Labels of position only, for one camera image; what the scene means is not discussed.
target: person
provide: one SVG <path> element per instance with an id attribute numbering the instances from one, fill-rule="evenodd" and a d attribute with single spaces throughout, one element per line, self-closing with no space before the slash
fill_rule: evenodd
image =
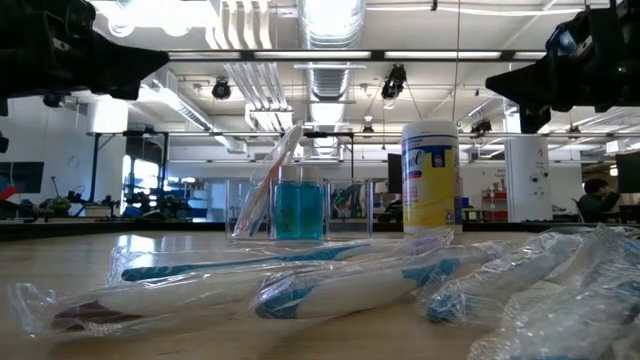
<path id="1" fill-rule="evenodd" d="M 611 222 L 615 221 L 610 214 L 613 207 L 620 199 L 620 194 L 611 190 L 609 184 L 603 179 L 590 179 L 584 183 L 584 192 L 578 208 L 585 222 Z"/>

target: wooden table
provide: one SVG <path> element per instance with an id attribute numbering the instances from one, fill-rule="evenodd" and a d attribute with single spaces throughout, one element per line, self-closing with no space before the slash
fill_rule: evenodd
<path id="1" fill-rule="evenodd" d="M 524 233 L 466 233 L 456 243 L 522 240 Z M 222 233 L 104 234 L 0 243 L 0 285 L 84 292 L 105 284 L 111 251 L 210 250 L 228 258 Z M 8 309 L 8 297 L 0 297 Z M 187 322 L 124 338 L 29 338 L 8 311 L 0 314 L 2 359 L 464 359 L 487 330 L 433 325 L 413 304 L 321 320 L 229 319 Z"/>

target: plastic-wrapped toothbrush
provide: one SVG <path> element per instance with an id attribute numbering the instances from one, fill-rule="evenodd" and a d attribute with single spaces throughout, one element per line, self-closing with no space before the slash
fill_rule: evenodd
<path id="1" fill-rule="evenodd" d="M 449 245 L 452 240 L 453 232 L 451 230 L 434 229 L 404 240 L 357 240 L 340 245 L 325 245 L 307 250 L 299 250 L 292 254 L 281 256 L 268 256 L 238 261 L 132 268 L 122 272 L 122 280 L 149 280 L 180 275 L 197 270 L 274 262 L 342 261 L 374 253 L 388 254 L 388 256 L 418 255 L 437 247 Z"/>
<path id="2" fill-rule="evenodd" d="M 544 279 L 580 244 L 579 236 L 542 234 L 422 298 L 421 313 L 435 322 L 495 325 L 511 295 Z"/>
<path id="3" fill-rule="evenodd" d="M 256 299 L 263 318 L 328 317 L 393 303 L 434 273 L 451 275 L 460 266 L 501 256 L 509 243 L 447 246 L 419 256 L 358 263 L 336 270 L 293 274 L 265 284 Z"/>
<path id="4" fill-rule="evenodd" d="M 511 328 L 474 343 L 469 359 L 598 360 L 640 314 L 638 276 L 569 289 Z"/>
<path id="5" fill-rule="evenodd" d="M 287 262 L 202 271 L 124 283 L 72 296 L 38 291 L 32 284 L 10 288 L 12 306 L 30 334 L 82 332 L 107 335 L 171 316 L 242 311 L 261 284 L 282 272 L 332 269 L 340 262 Z"/>

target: computer monitor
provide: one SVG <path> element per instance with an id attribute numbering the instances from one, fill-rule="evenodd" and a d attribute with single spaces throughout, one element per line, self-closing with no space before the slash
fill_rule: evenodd
<path id="1" fill-rule="evenodd" d="M 13 184 L 19 194 L 38 194 L 43 172 L 43 162 L 0 162 L 0 191 Z"/>
<path id="2" fill-rule="evenodd" d="M 402 155 L 387 154 L 389 194 L 402 194 Z"/>
<path id="3" fill-rule="evenodd" d="M 616 155 L 618 191 L 621 194 L 640 193 L 640 152 Z"/>

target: spotlight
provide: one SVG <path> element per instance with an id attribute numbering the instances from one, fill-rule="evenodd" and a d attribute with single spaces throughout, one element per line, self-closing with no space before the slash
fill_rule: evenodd
<path id="1" fill-rule="evenodd" d="M 385 100 L 395 99 L 404 90 L 404 83 L 407 81 L 407 72 L 404 65 L 393 64 L 393 69 L 389 73 L 387 80 L 384 82 L 380 95 Z"/>
<path id="2" fill-rule="evenodd" d="M 216 84 L 213 86 L 211 95 L 218 100 L 226 100 L 231 96 L 231 88 L 229 87 L 229 79 L 217 78 Z"/>
<path id="3" fill-rule="evenodd" d="M 489 119 L 478 120 L 471 126 L 471 133 L 474 134 L 484 134 L 491 130 L 491 120 Z"/>

